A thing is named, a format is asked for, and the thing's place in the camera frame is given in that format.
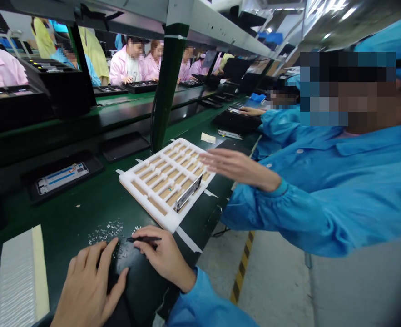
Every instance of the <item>sleeve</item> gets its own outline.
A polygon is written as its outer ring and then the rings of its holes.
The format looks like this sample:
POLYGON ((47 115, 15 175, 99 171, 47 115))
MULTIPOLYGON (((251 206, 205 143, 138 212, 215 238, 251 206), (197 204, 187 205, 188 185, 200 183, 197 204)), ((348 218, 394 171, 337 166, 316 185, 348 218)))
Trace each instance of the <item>sleeve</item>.
POLYGON ((167 321, 175 326, 257 326, 229 300, 217 296, 207 274, 196 267, 197 280, 190 293, 181 294, 167 321))
POLYGON ((97 76, 96 71, 94 70, 94 66, 91 63, 90 58, 88 56, 85 56, 85 60, 87 61, 88 72, 90 73, 91 77, 91 84, 93 84, 93 86, 100 86, 100 79, 97 76))
POLYGON ((266 193, 239 185, 222 222, 231 229, 279 231, 291 244, 324 257, 401 236, 401 182, 369 174, 359 184, 307 193, 286 181, 266 193))
POLYGON ((121 85, 122 82, 122 65, 119 57, 114 55, 111 59, 111 65, 109 67, 109 82, 111 85, 121 85))

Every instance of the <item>pink uniform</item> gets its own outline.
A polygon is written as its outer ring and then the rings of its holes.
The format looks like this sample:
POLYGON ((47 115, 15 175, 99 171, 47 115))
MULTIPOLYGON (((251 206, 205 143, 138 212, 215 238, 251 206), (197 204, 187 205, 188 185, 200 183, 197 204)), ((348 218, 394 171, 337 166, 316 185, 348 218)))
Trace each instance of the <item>pink uniform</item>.
POLYGON ((140 61, 142 65, 142 70, 144 74, 144 80, 151 80, 152 78, 159 78, 159 71, 161 70, 161 59, 159 59, 159 64, 156 64, 155 59, 151 53, 147 55, 144 60, 140 61))
POLYGON ((190 68, 190 75, 200 74, 200 75, 208 75, 209 68, 202 68, 202 61, 199 59, 194 62, 190 68))
POLYGON ((8 52, 0 49, 0 87, 28 84, 25 69, 8 52))
POLYGON ((111 59, 109 82, 111 85, 121 85, 125 76, 133 77, 133 82, 143 81, 145 77, 140 60, 132 59, 126 53, 126 45, 111 59))
POLYGON ((190 79, 190 77, 191 77, 191 74, 190 74, 190 67, 191 67, 191 63, 190 63, 189 60, 187 60, 186 63, 184 63, 184 62, 182 61, 182 63, 181 63, 181 69, 179 70, 179 78, 180 78, 181 80, 189 80, 189 79, 190 79))

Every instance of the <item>green workbench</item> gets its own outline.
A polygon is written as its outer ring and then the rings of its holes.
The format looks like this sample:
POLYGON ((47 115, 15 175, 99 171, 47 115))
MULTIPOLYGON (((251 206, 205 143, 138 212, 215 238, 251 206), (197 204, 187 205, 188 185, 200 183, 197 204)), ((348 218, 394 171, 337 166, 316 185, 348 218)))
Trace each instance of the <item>green workbench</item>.
MULTIPOLYGON (((170 139, 182 137, 203 149, 215 147, 225 139, 218 135, 217 126, 211 125, 212 119, 220 111, 205 109, 169 126, 165 135, 166 144, 171 142, 170 139), (202 132, 216 136, 216 144, 201 141, 202 132)), ((243 141, 236 142, 252 149, 257 138, 258 134, 251 134, 243 141)), ((61 294, 70 259, 80 249, 88 246, 91 240, 96 239, 97 235, 100 239, 105 238, 109 234, 108 225, 123 227, 118 234, 120 248, 111 270, 113 274, 118 274, 124 267, 130 267, 125 295, 134 325, 149 325, 167 290, 174 288, 155 272, 144 255, 125 240, 135 227, 156 223, 119 183, 115 170, 126 171, 137 164, 135 159, 144 160, 150 155, 150 151, 144 151, 111 164, 99 156, 105 167, 102 173, 40 206, 30 205, 24 189, 4 199, 2 208, 7 225, 0 231, 0 256, 5 241, 41 224, 52 314, 61 294)), ((219 198, 202 194, 181 223, 181 228, 201 249, 205 247, 231 195, 232 184, 233 181, 216 176, 208 190, 219 198)), ((175 239, 185 260, 194 266, 200 254, 193 253, 177 234, 175 239)))

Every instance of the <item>foam tray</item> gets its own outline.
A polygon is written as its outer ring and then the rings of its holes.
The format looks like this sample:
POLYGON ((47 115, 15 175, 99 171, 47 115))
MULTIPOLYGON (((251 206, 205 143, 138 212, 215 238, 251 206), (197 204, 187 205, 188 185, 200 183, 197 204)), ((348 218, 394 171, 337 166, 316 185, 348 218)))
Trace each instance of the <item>foam tray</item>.
POLYGON ((177 139, 121 174, 120 183, 162 228, 174 233, 215 176, 198 160, 203 152, 187 140, 177 139), (173 209, 176 200, 202 174, 200 187, 177 213, 173 209))

